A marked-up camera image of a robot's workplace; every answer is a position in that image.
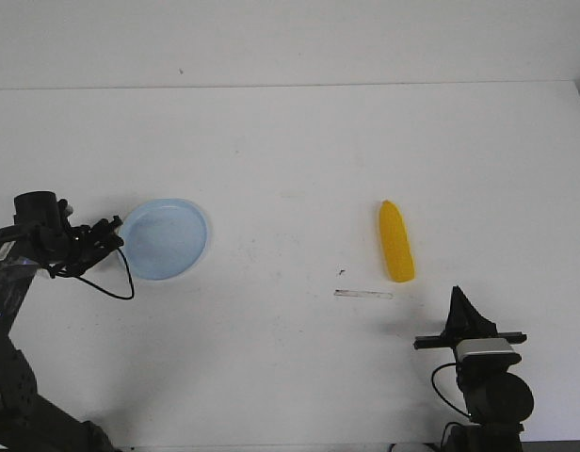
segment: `white wall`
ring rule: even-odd
[[[0,89],[580,80],[580,0],[0,1]]]

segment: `table surface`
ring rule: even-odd
[[[40,392],[115,444],[438,441],[455,417],[428,378],[452,356],[411,344],[441,331],[456,283],[529,335],[523,438],[580,439],[573,83],[0,91],[0,227],[37,189],[76,224],[165,197],[211,223],[200,264],[134,300],[45,277],[26,297],[12,339]],[[413,282],[385,276],[384,199]],[[114,256],[88,277],[125,290]]]

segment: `light blue plate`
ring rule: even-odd
[[[185,200],[153,200],[136,208],[119,230],[131,272],[144,280],[177,276],[202,255],[208,226],[202,211]]]

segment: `white table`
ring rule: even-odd
[[[572,83],[0,91],[0,227],[36,189],[76,224],[162,197],[212,223],[197,267],[137,281],[129,302],[37,278],[12,330],[40,392],[116,444],[438,441],[455,418],[428,378],[452,356],[411,343],[441,331],[456,283],[529,334],[513,368],[536,398],[523,438],[580,439]],[[413,282],[384,274],[386,198]],[[88,277],[126,289],[114,256]]]

